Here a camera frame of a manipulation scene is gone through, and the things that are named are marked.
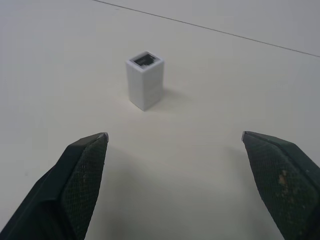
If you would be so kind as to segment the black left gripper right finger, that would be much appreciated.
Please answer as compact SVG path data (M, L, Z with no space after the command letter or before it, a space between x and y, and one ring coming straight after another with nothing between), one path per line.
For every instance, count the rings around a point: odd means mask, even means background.
M285 240L320 240L320 167L296 144L242 134L259 195Z

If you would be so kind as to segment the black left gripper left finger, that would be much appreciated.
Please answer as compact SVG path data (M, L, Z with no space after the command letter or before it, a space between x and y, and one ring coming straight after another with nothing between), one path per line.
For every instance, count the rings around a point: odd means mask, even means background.
M31 188L0 240L84 240L99 196L109 136L70 144Z

